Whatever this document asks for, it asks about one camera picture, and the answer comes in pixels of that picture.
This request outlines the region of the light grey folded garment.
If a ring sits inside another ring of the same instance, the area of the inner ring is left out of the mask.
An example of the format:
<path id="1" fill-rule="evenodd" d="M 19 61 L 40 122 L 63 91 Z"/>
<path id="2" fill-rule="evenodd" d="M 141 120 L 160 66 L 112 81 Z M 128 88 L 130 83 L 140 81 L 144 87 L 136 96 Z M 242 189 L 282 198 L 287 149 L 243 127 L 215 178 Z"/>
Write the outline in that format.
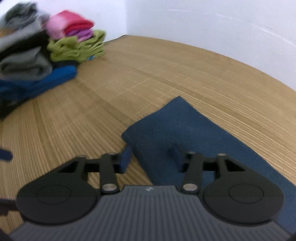
<path id="1" fill-rule="evenodd" d="M 1 30 L 9 34 L 1 37 L 1 51 L 21 40 L 43 31 L 50 15 L 38 9 L 37 3 L 18 3 L 1 16 Z"/>

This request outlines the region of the dark blue pants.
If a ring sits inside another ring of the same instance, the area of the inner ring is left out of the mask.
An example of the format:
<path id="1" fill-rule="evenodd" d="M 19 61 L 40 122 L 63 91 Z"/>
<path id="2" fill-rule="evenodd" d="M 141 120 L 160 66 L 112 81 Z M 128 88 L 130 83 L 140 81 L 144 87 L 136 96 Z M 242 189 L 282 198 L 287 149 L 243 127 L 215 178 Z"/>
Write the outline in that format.
<path id="1" fill-rule="evenodd" d="M 122 139 L 132 147 L 152 184 L 181 185 L 184 174 L 169 154 L 172 145 L 184 151 L 215 157 L 225 153 L 280 187 L 285 202 L 277 223 L 295 232 L 295 185 L 276 171 L 259 154 L 194 109 L 182 97 L 131 125 Z"/>

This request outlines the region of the pink folded garment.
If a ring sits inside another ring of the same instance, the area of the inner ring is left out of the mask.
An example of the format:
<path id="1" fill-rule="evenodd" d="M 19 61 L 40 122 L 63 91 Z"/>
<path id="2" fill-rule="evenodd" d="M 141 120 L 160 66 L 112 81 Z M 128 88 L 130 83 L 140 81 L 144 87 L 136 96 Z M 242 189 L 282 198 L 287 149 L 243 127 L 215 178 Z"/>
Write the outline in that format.
<path id="1" fill-rule="evenodd" d="M 47 34 L 53 40 L 66 37 L 68 33 L 76 30 L 88 30 L 94 26 L 94 22 L 72 11 L 62 11 L 50 16 L 45 25 Z"/>

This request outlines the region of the royal blue folded garment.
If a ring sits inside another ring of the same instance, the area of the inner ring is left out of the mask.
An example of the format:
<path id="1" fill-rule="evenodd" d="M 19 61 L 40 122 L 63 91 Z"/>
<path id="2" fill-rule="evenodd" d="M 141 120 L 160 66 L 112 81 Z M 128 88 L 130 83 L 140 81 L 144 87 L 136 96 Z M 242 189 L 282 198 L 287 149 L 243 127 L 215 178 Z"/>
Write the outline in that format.
<path id="1" fill-rule="evenodd" d="M 51 74 L 41 80 L 1 80 L 1 101 L 15 104 L 35 98 L 36 96 L 75 78 L 76 75 L 76 66 L 67 65 L 54 69 Z"/>

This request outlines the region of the green folded garment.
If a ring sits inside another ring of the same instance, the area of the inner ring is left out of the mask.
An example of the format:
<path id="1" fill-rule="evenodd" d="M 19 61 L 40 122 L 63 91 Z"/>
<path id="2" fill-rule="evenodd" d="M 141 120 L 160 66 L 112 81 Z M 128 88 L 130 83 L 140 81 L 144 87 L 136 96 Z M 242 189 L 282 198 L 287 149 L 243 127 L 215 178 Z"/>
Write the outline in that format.
<path id="1" fill-rule="evenodd" d="M 50 52 L 50 59 L 53 62 L 77 61 L 82 63 L 105 54 L 104 40 L 106 32 L 95 30 L 88 40 L 78 42 L 76 36 L 63 37 L 60 40 L 49 40 L 47 50 Z"/>

